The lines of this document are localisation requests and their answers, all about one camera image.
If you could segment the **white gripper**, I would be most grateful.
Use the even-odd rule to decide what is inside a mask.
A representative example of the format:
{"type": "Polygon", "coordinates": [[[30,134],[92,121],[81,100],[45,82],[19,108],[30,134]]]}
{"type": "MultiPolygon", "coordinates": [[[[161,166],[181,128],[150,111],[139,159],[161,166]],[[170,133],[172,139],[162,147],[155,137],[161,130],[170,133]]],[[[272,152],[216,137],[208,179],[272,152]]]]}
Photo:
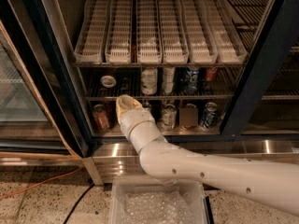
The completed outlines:
{"type": "Polygon", "coordinates": [[[121,95],[116,100],[116,114],[121,131],[137,153],[149,143],[166,141],[154,117],[142,107],[140,102],[129,95],[121,95]]]}

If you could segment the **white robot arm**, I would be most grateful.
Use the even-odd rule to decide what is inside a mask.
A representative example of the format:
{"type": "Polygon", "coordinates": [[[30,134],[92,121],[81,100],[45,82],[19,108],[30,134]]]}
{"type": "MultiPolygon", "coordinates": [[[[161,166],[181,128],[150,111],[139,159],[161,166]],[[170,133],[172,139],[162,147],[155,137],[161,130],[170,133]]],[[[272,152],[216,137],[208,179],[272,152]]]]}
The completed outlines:
{"type": "Polygon", "coordinates": [[[157,179],[198,180],[209,186],[299,216],[299,166],[203,155],[167,142],[155,119],[136,99],[116,100],[121,131],[143,171],[157,179]]]}

